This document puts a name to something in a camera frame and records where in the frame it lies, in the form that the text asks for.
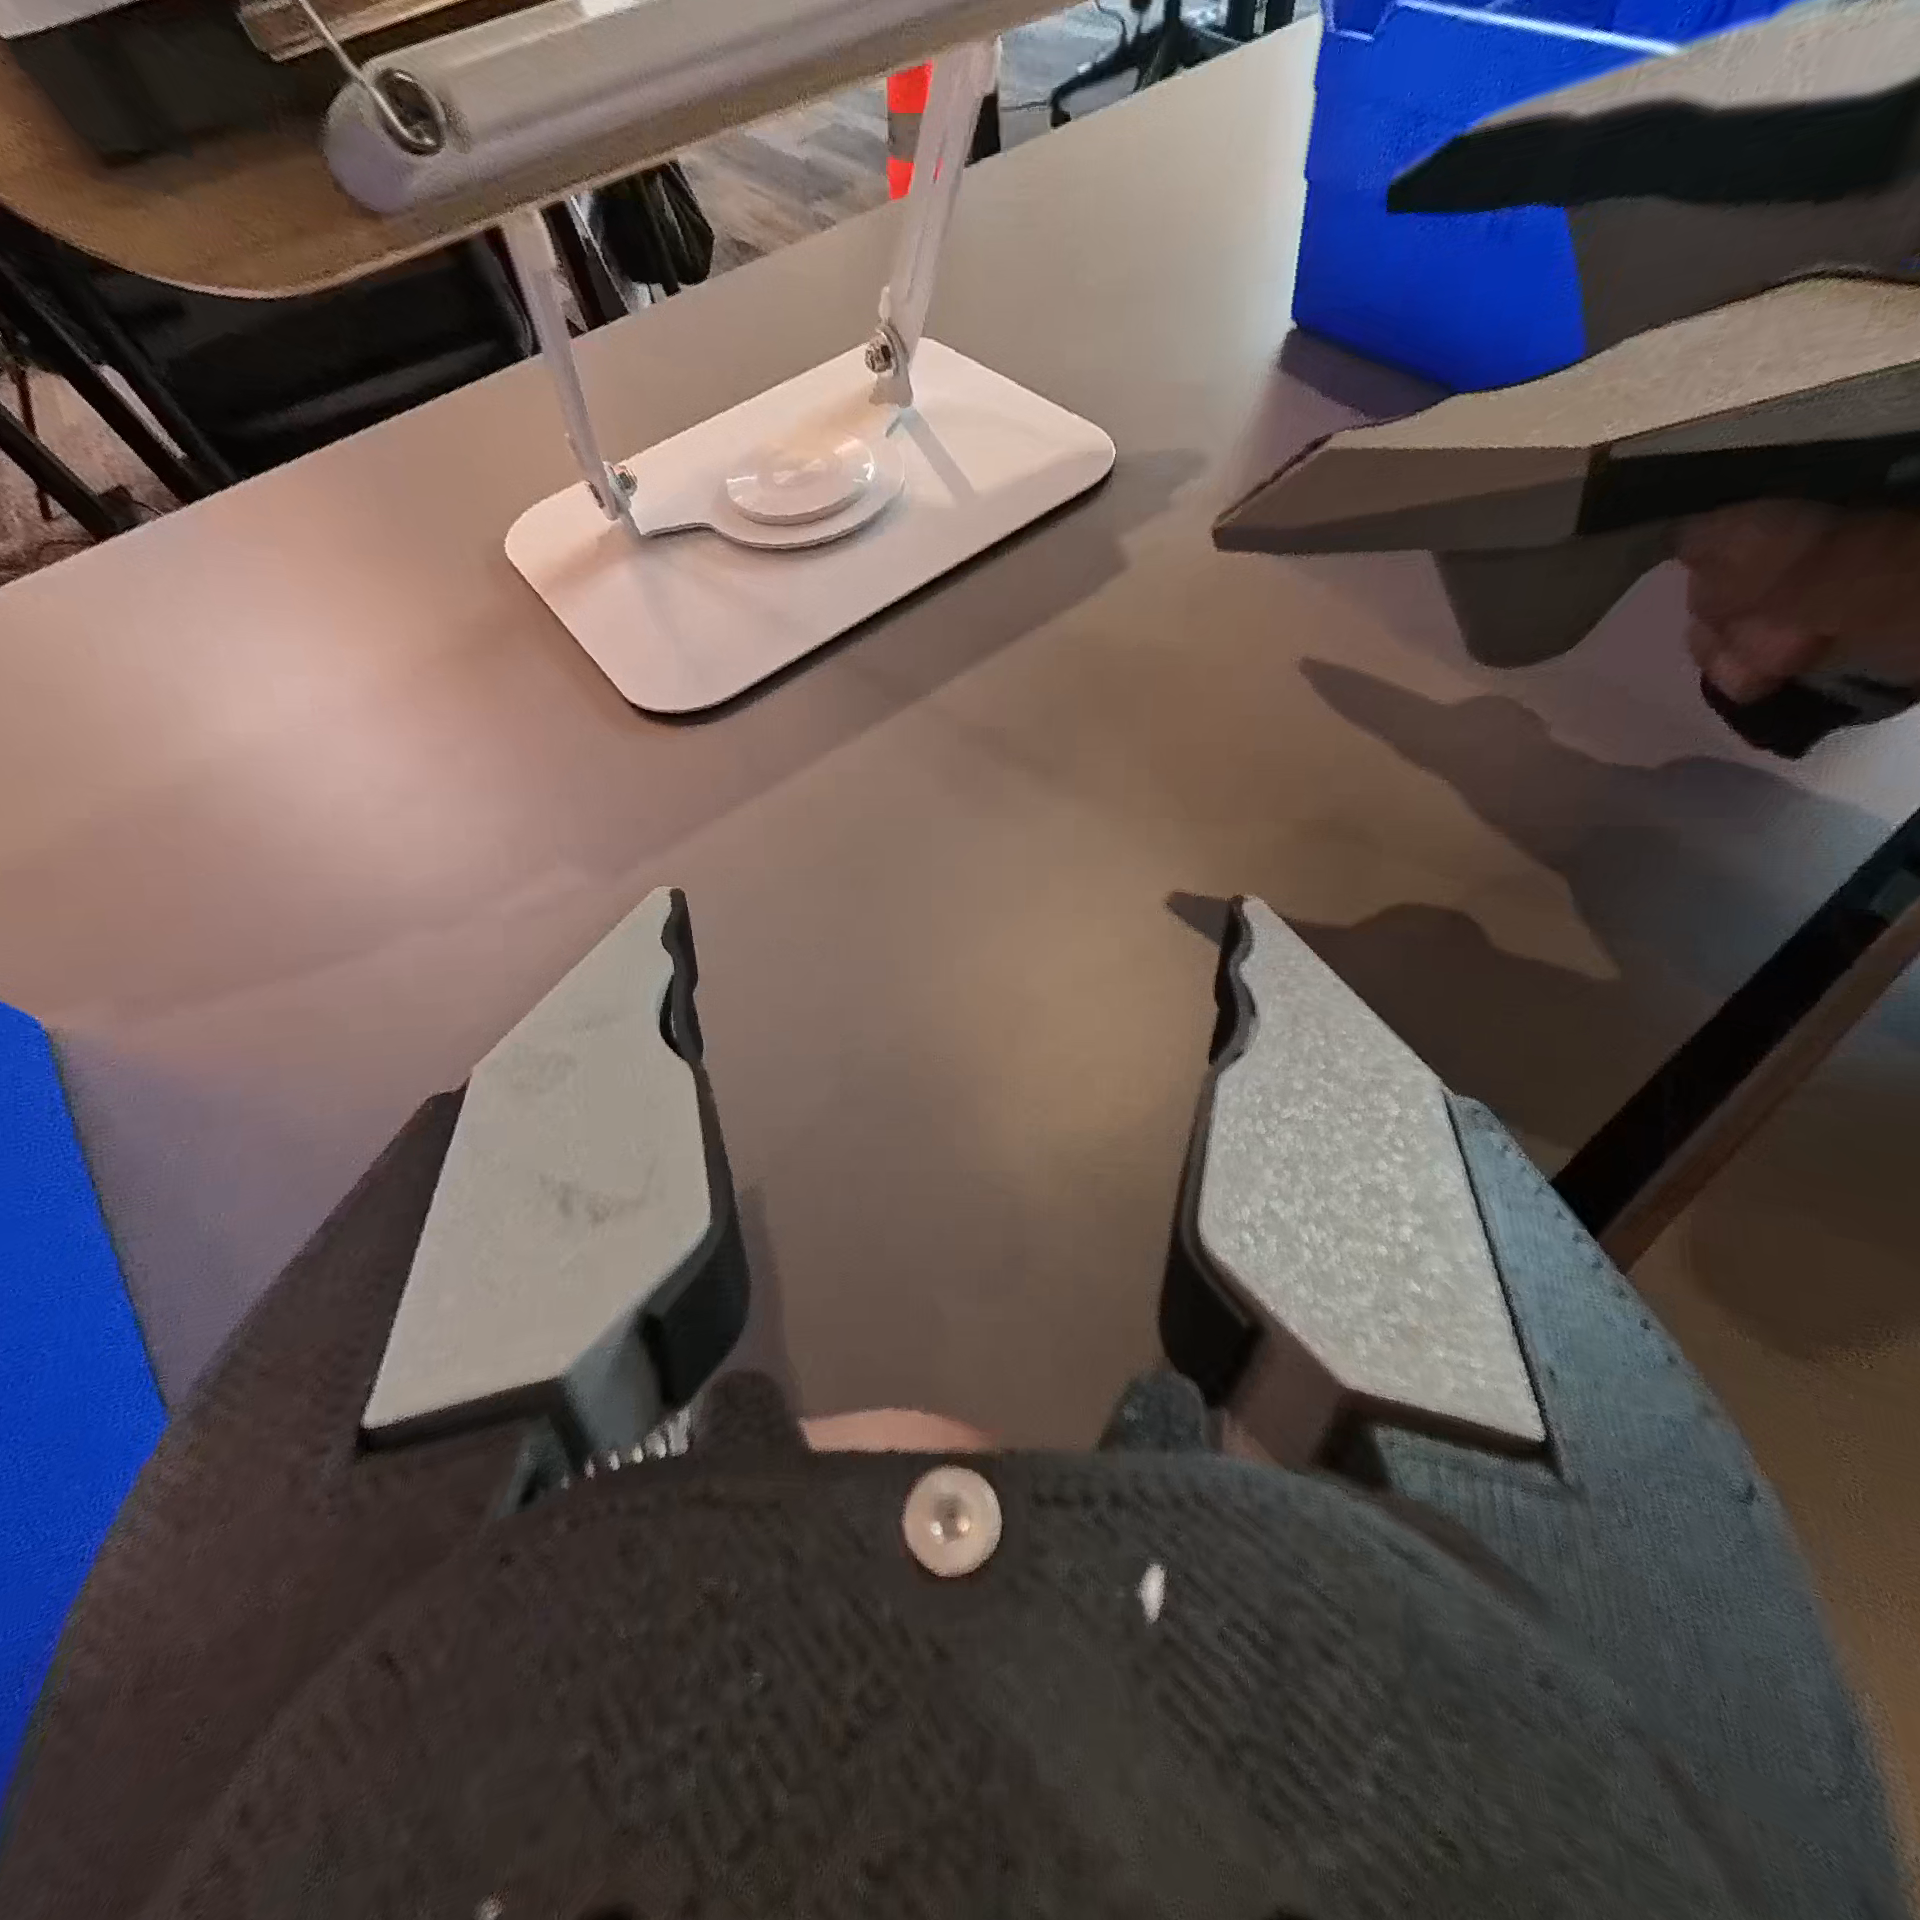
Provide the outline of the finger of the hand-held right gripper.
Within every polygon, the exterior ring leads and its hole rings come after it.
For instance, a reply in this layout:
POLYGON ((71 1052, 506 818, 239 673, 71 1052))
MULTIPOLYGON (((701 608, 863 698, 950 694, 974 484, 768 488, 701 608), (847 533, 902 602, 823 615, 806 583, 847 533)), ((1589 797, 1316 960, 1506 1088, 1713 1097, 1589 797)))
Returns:
POLYGON ((1798 5, 1500 109, 1392 213, 1561 208, 1583 351, 1813 276, 1916 282, 1917 5, 1798 5))
POLYGON ((1425 553, 1480 665, 1572 650, 1677 528, 1749 502, 1916 502, 1917 289, 1794 279, 1590 358, 1292 453, 1213 525, 1230 553, 1425 553))

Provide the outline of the black chair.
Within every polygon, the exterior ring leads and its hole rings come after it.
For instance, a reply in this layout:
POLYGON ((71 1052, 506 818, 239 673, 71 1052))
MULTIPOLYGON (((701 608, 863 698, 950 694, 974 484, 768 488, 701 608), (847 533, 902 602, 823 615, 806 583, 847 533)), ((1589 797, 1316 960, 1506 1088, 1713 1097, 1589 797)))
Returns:
POLYGON ((53 370, 132 396, 182 500, 386 422, 535 351, 500 252, 465 240, 314 295, 241 298, 116 269, 5 213, 5 317, 53 370))

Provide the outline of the wooden table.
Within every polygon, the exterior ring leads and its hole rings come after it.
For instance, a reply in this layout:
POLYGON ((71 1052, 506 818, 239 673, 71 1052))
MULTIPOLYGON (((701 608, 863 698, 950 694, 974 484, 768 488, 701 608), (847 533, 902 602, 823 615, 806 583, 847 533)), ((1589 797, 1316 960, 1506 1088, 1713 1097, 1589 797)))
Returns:
POLYGON ((106 161, 10 47, 1 52, 1 204, 109 266, 215 297, 312 295, 479 234, 514 208, 497 191, 400 215, 361 208, 319 149, 319 111, 106 161))

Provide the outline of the blue plastic bin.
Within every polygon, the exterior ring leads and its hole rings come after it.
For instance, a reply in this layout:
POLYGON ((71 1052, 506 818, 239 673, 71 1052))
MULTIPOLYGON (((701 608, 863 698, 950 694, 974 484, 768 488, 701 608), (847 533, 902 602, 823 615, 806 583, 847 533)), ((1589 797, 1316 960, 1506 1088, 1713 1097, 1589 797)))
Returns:
POLYGON ((1916 279, 1916 5, 1328 5, 1292 316, 1455 392, 1916 279))
POLYGON ((1 1788, 68 1612, 164 1428, 54 1044, 1 1008, 1 1788))

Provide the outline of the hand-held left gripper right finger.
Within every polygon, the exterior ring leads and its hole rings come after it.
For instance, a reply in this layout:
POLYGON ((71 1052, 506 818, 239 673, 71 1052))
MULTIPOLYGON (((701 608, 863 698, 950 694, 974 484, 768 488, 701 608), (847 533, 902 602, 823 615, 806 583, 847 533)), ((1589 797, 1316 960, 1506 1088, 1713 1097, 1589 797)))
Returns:
POLYGON ((1252 895, 1228 902, 1158 1338, 1286 1466, 1372 1424, 1548 1450, 1448 1089, 1252 895))

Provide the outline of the orange traffic cone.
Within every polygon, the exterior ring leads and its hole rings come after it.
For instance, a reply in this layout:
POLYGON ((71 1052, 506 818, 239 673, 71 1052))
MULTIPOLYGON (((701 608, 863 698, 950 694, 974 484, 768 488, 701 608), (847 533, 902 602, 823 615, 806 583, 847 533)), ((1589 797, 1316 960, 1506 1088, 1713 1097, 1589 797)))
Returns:
POLYGON ((906 200, 921 166, 921 132, 936 63, 922 61, 892 73, 884 82, 886 109, 886 196, 906 200))

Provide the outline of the white metal document stand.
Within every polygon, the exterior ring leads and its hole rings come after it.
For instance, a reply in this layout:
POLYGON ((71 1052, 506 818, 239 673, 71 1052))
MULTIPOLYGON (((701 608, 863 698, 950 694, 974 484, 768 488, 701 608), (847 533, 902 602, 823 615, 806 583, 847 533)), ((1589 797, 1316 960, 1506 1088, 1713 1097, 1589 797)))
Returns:
POLYGON ((559 405, 572 486, 506 561, 618 697, 734 703, 1102 484, 1113 439, 928 335, 975 111, 1014 5, 532 5, 353 60, 321 125, 333 183, 378 217, 502 196, 500 238, 559 405), (861 348, 610 458, 540 204, 845 80, 933 55, 913 178, 861 348))

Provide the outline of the black chair base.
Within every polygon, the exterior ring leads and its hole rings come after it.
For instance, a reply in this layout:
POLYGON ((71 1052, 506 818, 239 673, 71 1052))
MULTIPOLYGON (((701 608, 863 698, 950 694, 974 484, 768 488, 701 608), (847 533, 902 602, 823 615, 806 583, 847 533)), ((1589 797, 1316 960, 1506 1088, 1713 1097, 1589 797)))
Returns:
POLYGON ((1316 16, 1316 2, 1126 2, 1114 46, 1082 63, 1047 96, 1047 128, 1064 128, 1090 93, 1117 97, 1172 80, 1189 69, 1228 57, 1242 46, 1281 32, 1300 16, 1316 16))

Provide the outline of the person's right hand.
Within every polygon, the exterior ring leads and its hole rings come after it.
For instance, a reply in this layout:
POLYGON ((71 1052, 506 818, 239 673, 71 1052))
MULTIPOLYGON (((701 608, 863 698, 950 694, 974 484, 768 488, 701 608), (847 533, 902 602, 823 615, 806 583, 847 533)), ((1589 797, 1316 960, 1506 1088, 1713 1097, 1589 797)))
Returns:
POLYGON ((1917 684, 1917 512, 1759 500, 1686 518, 1686 641, 1735 703, 1823 669, 1917 684))

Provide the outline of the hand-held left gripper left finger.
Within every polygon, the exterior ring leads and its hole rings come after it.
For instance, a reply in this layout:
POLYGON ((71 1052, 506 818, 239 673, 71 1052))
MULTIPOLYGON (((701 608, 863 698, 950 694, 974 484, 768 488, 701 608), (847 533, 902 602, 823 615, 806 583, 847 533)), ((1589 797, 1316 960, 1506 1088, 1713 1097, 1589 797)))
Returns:
POLYGON ((653 888, 464 1084, 359 1433, 649 1458, 752 1302, 687 901, 653 888))

